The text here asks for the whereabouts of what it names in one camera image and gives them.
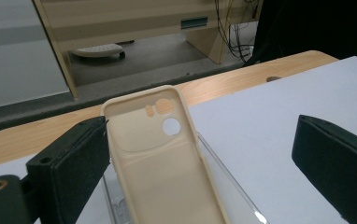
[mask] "camera cutout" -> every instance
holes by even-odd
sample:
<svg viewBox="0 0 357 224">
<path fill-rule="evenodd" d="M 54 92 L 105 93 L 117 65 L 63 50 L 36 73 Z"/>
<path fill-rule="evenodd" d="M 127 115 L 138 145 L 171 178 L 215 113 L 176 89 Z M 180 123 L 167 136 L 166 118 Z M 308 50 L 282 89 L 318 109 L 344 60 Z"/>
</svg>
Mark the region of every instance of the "camera cutout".
<svg viewBox="0 0 357 224">
<path fill-rule="evenodd" d="M 152 105 L 146 105 L 146 113 L 150 118 L 152 118 L 155 115 Z"/>
<path fill-rule="evenodd" d="M 173 112 L 173 104 L 169 100 L 163 98 L 155 103 L 156 111 L 160 115 L 169 115 Z"/>
<path fill-rule="evenodd" d="M 162 128 L 164 129 L 165 134 L 173 136 L 179 133 L 181 125 L 177 119 L 168 118 L 164 121 Z"/>
</svg>

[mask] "wall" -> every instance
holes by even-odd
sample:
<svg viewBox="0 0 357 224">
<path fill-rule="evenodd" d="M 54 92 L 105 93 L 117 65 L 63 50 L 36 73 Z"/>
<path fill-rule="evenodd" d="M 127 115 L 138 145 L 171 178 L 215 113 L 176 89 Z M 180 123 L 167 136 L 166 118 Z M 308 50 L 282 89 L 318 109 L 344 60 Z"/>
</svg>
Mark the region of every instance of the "wall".
<svg viewBox="0 0 357 224">
<path fill-rule="evenodd" d="M 0 0 L 0 106 L 68 92 L 31 0 Z"/>
</svg>

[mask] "floor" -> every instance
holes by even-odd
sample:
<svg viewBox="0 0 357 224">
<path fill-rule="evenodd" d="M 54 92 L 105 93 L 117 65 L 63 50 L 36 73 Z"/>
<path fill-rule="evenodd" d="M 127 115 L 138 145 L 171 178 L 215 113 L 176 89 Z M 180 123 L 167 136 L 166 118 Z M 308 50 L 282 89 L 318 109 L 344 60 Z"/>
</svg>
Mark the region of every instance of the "floor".
<svg viewBox="0 0 357 224">
<path fill-rule="evenodd" d="M 257 22 L 240 24 L 239 30 L 240 43 L 253 44 Z M 66 93 L 0 107 L 0 130 L 99 105 L 119 95 L 212 76 L 243 65 L 229 50 L 225 52 L 223 63 L 215 64 L 189 44 L 184 33 L 138 39 L 122 46 L 126 54 L 123 60 L 118 55 L 85 60 L 72 55 L 79 98 L 75 100 Z"/>
</svg>

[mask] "transparent container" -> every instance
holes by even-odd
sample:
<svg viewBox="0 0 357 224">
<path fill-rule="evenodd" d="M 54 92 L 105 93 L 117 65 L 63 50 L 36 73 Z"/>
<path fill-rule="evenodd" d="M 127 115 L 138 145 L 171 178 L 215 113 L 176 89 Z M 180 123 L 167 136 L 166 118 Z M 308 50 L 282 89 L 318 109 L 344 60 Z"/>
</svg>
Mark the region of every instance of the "transparent container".
<svg viewBox="0 0 357 224">
<path fill-rule="evenodd" d="M 199 133 L 199 148 L 206 158 L 222 204 L 233 224 L 266 224 L 266 218 L 239 186 L 213 149 Z M 104 193 L 113 224 L 132 224 L 130 213 L 114 167 L 109 165 L 103 176 Z"/>
</svg>

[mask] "phone case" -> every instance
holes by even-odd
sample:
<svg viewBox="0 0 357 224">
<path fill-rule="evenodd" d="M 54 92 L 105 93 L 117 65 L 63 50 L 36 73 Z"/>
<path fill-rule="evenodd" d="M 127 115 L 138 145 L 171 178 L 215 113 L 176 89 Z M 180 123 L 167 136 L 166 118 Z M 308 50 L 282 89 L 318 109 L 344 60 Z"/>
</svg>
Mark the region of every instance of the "phone case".
<svg viewBox="0 0 357 224">
<path fill-rule="evenodd" d="M 135 224 L 229 223 L 179 90 L 111 99 L 101 115 Z"/>
</svg>

